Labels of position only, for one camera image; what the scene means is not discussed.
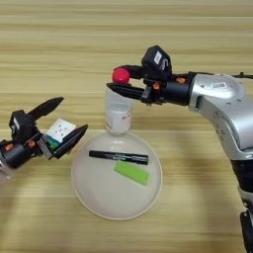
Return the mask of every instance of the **clear plastic cup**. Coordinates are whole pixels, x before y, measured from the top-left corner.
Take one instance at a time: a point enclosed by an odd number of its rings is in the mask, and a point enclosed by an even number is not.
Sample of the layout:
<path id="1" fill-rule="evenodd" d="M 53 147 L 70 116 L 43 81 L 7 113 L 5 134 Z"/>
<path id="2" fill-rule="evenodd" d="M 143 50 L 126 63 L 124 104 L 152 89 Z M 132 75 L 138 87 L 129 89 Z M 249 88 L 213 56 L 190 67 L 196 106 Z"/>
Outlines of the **clear plastic cup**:
<path id="1" fill-rule="evenodd" d="M 106 129 L 114 134 L 125 133 L 130 128 L 134 100 L 125 98 L 111 89 L 105 94 Z"/>

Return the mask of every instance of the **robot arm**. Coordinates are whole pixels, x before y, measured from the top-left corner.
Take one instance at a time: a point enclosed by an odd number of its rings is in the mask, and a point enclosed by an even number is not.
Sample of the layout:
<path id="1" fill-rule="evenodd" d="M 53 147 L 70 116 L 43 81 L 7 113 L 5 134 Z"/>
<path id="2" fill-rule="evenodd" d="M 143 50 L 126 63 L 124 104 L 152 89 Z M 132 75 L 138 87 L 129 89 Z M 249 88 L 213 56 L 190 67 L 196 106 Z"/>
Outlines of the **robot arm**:
<path id="1" fill-rule="evenodd" d="M 29 113 L 13 112 L 9 126 L 11 140 L 0 141 L 0 176 L 9 178 L 16 169 L 36 156 L 59 159 L 69 152 L 85 134 L 87 125 L 69 133 L 58 146 L 52 145 L 46 134 L 37 128 L 36 120 L 51 113 L 63 98 L 50 99 Z"/>
<path id="2" fill-rule="evenodd" d="M 215 128 L 239 182 L 239 194 L 247 211 L 240 216 L 244 244 L 253 252 L 253 101 L 237 78 L 201 72 L 172 73 L 171 61 L 159 46 L 149 48 L 141 66 L 125 65 L 129 76 L 142 79 L 145 89 L 115 78 L 108 87 L 122 96 L 151 105 L 173 103 L 207 118 Z"/>

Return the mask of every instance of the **small bottle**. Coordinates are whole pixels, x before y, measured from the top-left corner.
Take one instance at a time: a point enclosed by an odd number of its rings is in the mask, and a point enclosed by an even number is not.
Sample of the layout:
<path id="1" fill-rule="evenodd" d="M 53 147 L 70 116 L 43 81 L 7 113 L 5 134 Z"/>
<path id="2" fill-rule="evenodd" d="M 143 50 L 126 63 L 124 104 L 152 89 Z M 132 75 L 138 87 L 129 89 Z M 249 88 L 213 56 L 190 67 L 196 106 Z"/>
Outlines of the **small bottle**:
<path id="1" fill-rule="evenodd" d="M 115 83 L 128 83 L 129 73 L 118 68 L 113 73 Z M 134 100 L 125 98 L 107 88 L 105 94 L 105 120 L 106 129 L 114 134 L 121 134 L 129 130 L 131 111 Z"/>

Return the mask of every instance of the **black cable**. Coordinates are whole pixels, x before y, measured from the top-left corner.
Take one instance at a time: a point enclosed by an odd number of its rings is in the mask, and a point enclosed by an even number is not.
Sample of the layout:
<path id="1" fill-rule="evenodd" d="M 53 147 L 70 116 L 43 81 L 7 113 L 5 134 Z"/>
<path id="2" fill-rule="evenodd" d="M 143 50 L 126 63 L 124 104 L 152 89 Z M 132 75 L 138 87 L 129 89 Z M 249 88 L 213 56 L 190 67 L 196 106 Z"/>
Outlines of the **black cable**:
<path id="1" fill-rule="evenodd" d="M 208 73 L 208 72 L 194 72 L 194 71 L 189 71 L 188 73 L 181 73 L 181 74 L 173 74 L 175 77 L 182 77 L 182 76 L 195 76 L 197 74 L 205 74 L 205 75 L 214 75 L 213 73 Z M 253 79 L 253 75 L 248 75 L 244 74 L 244 72 L 240 72 L 237 75 L 231 75 L 235 78 L 248 78 L 248 79 Z"/>

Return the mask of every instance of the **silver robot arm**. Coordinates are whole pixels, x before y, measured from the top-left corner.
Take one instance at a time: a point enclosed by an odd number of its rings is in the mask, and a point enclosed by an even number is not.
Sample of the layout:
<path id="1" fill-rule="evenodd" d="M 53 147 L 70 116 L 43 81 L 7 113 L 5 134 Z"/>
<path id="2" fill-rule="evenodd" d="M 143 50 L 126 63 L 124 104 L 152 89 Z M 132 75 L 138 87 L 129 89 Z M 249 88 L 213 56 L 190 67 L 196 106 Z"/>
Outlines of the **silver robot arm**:
<path id="1" fill-rule="evenodd" d="M 240 215 L 244 244 L 253 252 L 253 101 L 241 81 L 227 75 L 198 74 L 189 109 L 207 118 L 230 159 L 246 212 Z"/>
<path id="2" fill-rule="evenodd" d="M 115 71 L 114 82 L 107 84 L 114 92 L 147 105 L 188 106 L 213 124 L 247 208 L 240 215 L 240 221 L 246 251 L 253 253 L 253 100 L 237 79 L 253 79 L 253 75 L 243 72 L 233 76 L 201 72 L 175 74 L 170 56 L 158 45 L 146 51 L 141 66 L 119 68 L 124 71 Z M 145 89 L 131 86 L 127 83 L 129 78 L 143 79 Z"/>

